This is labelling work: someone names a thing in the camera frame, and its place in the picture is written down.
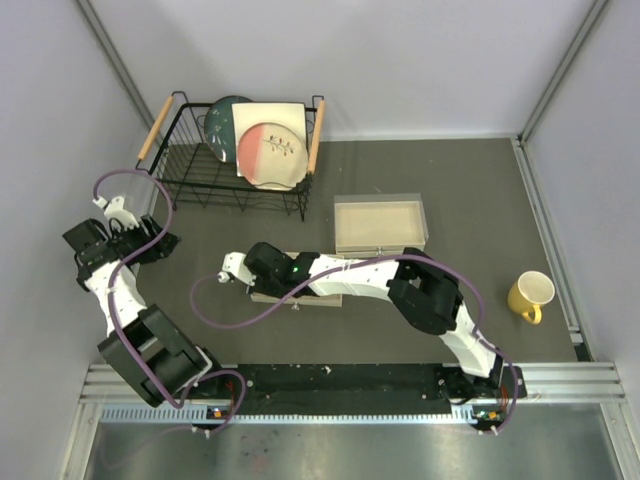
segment dish rack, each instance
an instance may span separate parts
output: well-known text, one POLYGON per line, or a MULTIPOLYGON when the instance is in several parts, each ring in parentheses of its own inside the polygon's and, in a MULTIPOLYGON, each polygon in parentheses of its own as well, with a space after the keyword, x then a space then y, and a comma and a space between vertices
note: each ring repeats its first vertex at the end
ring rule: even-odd
POLYGON ((162 182, 171 196, 174 210, 182 202, 199 203, 202 207, 238 207, 243 212, 248 208, 280 210, 287 215, 299 212, 300 219, 304 221, 316 171, 324 120, 324 96, 314 95, 311 107, 305 107, 307 145, 311 138, 309 164, 305 177, 288 191, 258 189, 237 175, 235 162, 224 163, 214 155, 204 140, 200 122, 212 105, 213 102, 191 103, 184 92, 173 92, 138 154, 136 169, 145 170, 162 182), (151 167, 146 169, 144 161, 158 140, 176 96, 181 97, 184 103, 162 138, 151 167))

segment yellow mug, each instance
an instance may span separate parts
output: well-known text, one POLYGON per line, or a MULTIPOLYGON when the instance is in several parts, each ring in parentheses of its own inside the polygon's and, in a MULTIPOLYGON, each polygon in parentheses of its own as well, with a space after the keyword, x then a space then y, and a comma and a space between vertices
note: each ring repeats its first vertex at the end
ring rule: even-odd
POLYGON ((542 320, 541 307, 553 300, 555 294, 556 287, 544 273, 524 272, 509 290, 507 303, 527 322, 537 325, 542 320))

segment black wire rack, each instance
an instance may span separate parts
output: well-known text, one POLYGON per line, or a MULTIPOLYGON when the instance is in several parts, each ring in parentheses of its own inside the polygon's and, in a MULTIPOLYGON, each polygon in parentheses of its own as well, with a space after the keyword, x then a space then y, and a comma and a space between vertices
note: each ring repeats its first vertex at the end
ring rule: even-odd
MULTIPOLYGON (((204 140, 200 120, 204 118, 213 103, 191 103, 184 92, 180 95, 184 103, 179 107, 166 135, 164 136, 149 174, 158 178, 173 202, 174 210, 179 203, 198 203, 202 207, 218 205, 238 207, 241 211, 249 208, 280 210, 287 215, 299 212, 304 221, 313 174, 291 190, 259 189, 244 177, 237 175, 235 163, 218 160, 204 140)), ((307 115, 307 144, 314 133, 318 105, 324 100, 322 95, 311 97, 311 107, 305 107, 307 115)), ((138 161, 137 169, 142 168, 138 161)))

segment mug handle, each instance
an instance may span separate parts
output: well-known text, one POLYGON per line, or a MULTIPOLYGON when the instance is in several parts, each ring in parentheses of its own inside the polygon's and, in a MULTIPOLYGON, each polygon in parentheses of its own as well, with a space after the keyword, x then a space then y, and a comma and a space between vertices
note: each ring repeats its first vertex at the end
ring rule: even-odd
POLYGON ((537 325, 542 321, 542 309, 540 305, 533 305, 534 316, 531 318, 531 312, 524 312, 522 316, 524 319, 532 325, 537 325))

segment white wall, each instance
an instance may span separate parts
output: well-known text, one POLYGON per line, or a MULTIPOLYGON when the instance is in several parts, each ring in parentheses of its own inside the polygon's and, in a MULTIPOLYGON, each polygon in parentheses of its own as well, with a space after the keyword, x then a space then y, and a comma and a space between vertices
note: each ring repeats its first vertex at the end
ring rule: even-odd
POLYGON ((328 100, 325 139, 519 132, 592 0, 93 0, 154 114, 328 100))
POLYGON ((0 478, 49 479, 105 332, 61 234, 144 128, 73 2, 5 1, 0 27, 0 478))
POLYGON ((530 151, 591 347, 640 420, 640 2, 616 0, 530 151))

